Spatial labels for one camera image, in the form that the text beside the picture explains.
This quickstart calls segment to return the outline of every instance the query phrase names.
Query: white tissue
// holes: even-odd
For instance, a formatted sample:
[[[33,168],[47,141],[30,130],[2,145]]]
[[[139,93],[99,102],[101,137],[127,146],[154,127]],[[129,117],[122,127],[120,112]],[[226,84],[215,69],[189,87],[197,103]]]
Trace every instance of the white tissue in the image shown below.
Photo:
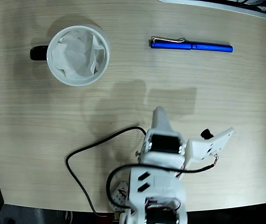
[[[59,40],[51,54],[53,65],[63,70],[66,78],[84,80],[100,68],[105,48],[91,32],[73,30]]]

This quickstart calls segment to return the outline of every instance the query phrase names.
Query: blue pen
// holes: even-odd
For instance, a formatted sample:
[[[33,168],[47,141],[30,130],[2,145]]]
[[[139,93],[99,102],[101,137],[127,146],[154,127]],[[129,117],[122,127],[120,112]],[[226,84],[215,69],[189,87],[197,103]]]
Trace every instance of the blue pen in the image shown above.
[[[150,40],[150,47],[152,49],[208,50],[229,53],[233,52],[233,47],[230,45],[190,42],[184,38],[175,40],[161,37],[152,37],[152,39]]]

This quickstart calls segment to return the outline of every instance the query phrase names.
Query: wooden table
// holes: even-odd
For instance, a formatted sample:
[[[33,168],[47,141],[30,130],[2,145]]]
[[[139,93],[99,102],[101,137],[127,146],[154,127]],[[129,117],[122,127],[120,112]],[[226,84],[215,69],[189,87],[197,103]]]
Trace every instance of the wooden table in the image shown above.
[[[29,50],[70,25],[100,26],[106,73],[87,87],[56,80]],[[151,36],[228,42],[234,53],[153,50]],[[64,159],[109,133],[150,128],[163,106],[185,139],[235,128],[217,166],[186,175],[187,210],[266,203],[266,20],[157,0],[0,0],[0,187],[8,204],[90,211]],[[111,170],[136,162],[137,131],[71,159],[98,211]],[[202,167],[212,161],[196,164]]]

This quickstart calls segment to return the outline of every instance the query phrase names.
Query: white robot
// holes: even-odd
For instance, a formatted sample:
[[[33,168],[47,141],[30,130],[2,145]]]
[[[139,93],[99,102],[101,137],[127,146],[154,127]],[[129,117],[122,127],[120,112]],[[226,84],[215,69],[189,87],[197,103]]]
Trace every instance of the white robot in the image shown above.
[[[189,139],[172,130],[166,111],[162,107],[153,112],[151,129],[144,138],[141,152],[137,153],[139,164],[163,168],[188,170],[192,162],[208,156],[218,160],[220,152],[233,128],[213,136],[208,129],[201,133],[203,139]],[[130,207],[120,215],[120,224],[186,224],[185,190],[180,179],[183,173],[150,167],[132,167],[129,187],[124,183],[112,194],[114,200],[124,196],[123,204]]]

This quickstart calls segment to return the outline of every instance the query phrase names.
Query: mug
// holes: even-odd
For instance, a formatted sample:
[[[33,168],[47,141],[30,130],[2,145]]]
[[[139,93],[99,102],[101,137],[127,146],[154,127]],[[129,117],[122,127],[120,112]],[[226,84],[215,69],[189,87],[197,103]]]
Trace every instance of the mug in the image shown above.
[[[105,48],[105,57],[103,60],[102,65],[98,69],[98,71],[92,76],[88,77],[84,80],[71,80],[65,77],[65,74],[63,70],[56,68],[53,65],[52,62],[52,54],[51,52],[54,50],[56,45],[58,44],[59,40],[64,36],[67,32],[72,30],[80,30],[84,29],[101,40],[104,48]],[[48,67],[51,71],[51,73],[62,83],[70,86],[85,86],[94,83],[96,80],[98,80],[106,71],[109,59],[110,59],[110,43],[108,41],[107,36],[104,34],[103,30],[95,25],[86,24],[86,25],[80,25],[80,26],[71,26],[64,28],[63,30],[59,31],[50,41],[50,44],[48,46],[37,46],[33,47],[30,50],[30,59],[34,61],[47,61]]]

